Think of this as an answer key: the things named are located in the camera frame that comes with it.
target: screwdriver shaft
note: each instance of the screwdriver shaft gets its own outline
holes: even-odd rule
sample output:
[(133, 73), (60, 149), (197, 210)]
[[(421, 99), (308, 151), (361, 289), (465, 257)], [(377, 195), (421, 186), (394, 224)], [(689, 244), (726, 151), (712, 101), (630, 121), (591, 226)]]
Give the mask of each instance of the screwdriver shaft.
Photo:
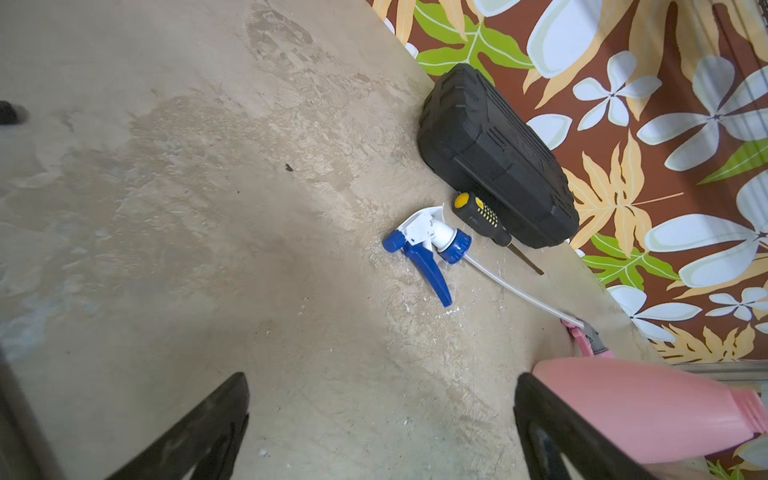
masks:
[(526, 262), (528, 266), (531, 267), (536, 273), (538, 273), (539, 275), (544, 275), (544, 271), (539, 267), (537, 267), (535, 263), (531, 262), (528, 259), (528, 257), (526, 257), (525, 254), (522, 253), (520, 249), (517, 248), (514, 244), (510, 243), (509, 245), (507, 245), (507, 248), (512, 250), (512, 252), (518, 257), (520, 257), (522, 261)]

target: pink bottle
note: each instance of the pink bottle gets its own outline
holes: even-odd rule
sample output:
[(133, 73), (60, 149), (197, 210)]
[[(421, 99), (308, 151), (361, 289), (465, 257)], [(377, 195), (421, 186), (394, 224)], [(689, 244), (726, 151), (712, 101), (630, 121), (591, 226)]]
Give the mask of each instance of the pink bottle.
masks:
[(533, 374), (641, 464), (709, 455), (768, 431), (757, 393), (693, 373), (577, 357), (539, 362)]

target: black tool case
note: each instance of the black tool case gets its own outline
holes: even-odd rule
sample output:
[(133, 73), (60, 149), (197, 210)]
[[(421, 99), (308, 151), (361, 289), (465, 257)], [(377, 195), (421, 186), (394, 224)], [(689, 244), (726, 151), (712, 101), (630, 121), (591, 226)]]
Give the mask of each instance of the black tool case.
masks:
[(560, 164), (479, 71), (458, 64), (443, 75), (419, 126), (427, 165), (480, 197), (522, 243), (553, 247), (576, 234), (578, 213)]

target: blue and white spray trigger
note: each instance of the blue and white spray trigger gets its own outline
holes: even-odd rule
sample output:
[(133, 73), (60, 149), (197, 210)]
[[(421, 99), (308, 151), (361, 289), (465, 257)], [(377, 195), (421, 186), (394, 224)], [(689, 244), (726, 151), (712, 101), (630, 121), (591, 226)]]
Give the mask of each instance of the blue and white spray trigger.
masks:
[(438, 298), (445, 307), (451, 306), (453, 300), (440, 269), (435, 262), (432, 246), (446, 262), (453, 265), (463, 258), (472, 238), (458, 228), (445, 224), (442, 215), (442, 205), (439, 207), (422, 208), (408, 217), (397, 230), (384, 239), (382, 245), (386, 251), (402, 252), (421, 270)]

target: brown floral wall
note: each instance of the brown floral wall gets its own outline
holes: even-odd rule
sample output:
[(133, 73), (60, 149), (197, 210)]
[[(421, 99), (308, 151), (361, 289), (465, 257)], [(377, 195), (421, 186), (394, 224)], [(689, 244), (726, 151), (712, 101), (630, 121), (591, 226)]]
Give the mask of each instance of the brown floral wall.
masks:
[[(581, 218), (571, 246), (668, 362), (768, 359), (754, 0), (369, 3), (433, 78), (469, 63), (554, 151)], [(766, 449), (728, 465), (768, 468)]]

